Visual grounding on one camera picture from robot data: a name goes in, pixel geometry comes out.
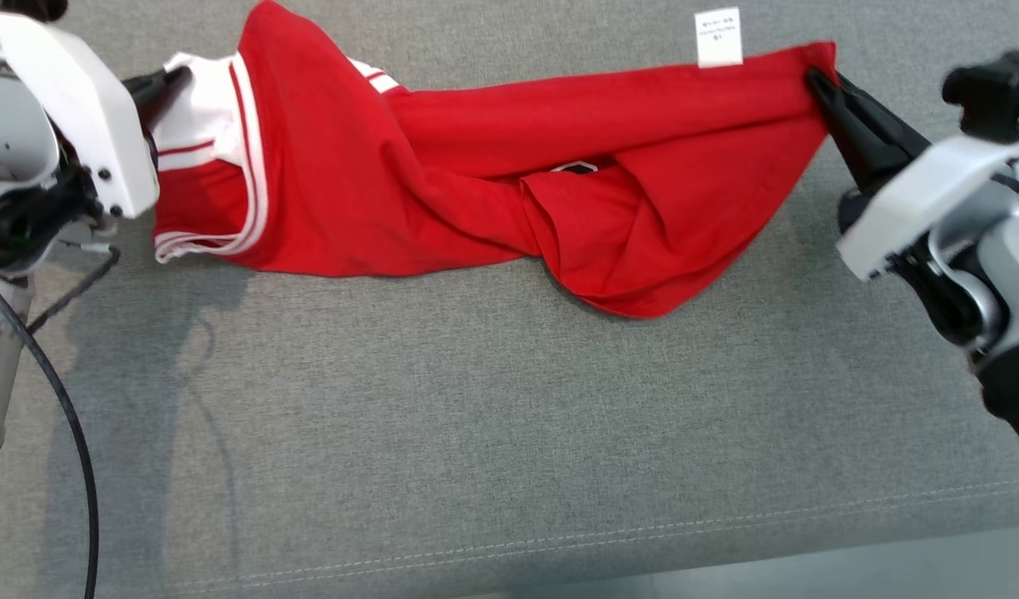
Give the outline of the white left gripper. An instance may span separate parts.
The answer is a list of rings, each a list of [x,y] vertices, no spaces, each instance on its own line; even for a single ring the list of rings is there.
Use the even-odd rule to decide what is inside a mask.
[[[113,235],[158,200],[153,130],[187,66],[118,79],[56,26],[60,10],[0,10],[0,240]]]

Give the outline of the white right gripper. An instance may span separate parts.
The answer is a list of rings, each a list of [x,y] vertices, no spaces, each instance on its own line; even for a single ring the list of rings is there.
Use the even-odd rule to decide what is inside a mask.
[[[832,78],[827,72],[809,71],[806,87],[858,189],[877,189],[888,168],[889,146],[908,158],[923,153],[874,194],[862,216],[841,235],[841,259],[859,280],[883,273],[890,255],[913,246],[1008,161],[1019,158],[1019,141],[948,137],[931,146],[843,73]]]

